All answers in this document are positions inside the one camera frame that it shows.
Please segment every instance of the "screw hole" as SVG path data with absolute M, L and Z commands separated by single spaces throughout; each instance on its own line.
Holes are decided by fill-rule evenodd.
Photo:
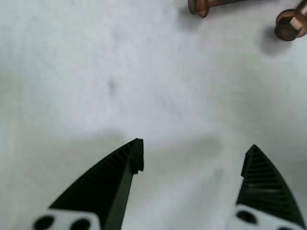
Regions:
M 250 213 L 250 212 L 247 212 L 247 211 L 239 211 L 239 212 L 237 212 L 236 216 L 237 216 L 239 219 L 241 219 L 241 220 L 243 220 L 243 221 L 245 221 L 245 222 L 247 222 L 247 223 L 257 224 L 257 219 L 256 219 L 256 217 L 255 217 L 252 213 Z
M 87 219 L 79 219 L 77 221 L 75 221 L 72 225 L 71 225 L 71 230 L 88 230 L 90 228 L 90 221 Z
M 39 218 L 37 221 L 34 223 L 34 229 L 35 230 L 46 230 L 54 222 L 54 217 L 53 216 L 43 216 Z

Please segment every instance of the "white table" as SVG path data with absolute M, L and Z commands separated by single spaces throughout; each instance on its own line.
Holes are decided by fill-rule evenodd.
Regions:
M 257 144 L 307 217 L 307 36 L 298 0 L 191 16 L 186 0 L 10 0 L 0 7 L 0 228 L 23 229 L 139 137 L 123 230 L 223 229 Z

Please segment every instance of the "bolt shaft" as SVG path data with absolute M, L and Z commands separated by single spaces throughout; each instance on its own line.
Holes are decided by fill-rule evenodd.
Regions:
M 246 1 L 246 0 L 209 0 L 209 6 L 215 7 L 215 6 L 231 4 L 231 3 L 235 3 L 239 1 Z
M 301 14 L 307 16 L 307 0 L 303 0 L 296 8 Z

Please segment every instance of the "copper bolt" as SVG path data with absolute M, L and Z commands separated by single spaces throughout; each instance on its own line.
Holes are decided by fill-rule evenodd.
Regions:
M 296 9 L 278 15 L 275 34 L 284 41 L 293 41 L 307 34 L 307 0 L 303 0 Z
M 214 6 L 226 5 L 245 0 L 188 0 L 191 14 L 198 14 L 200 17 L 207 17 L 209 9 Z

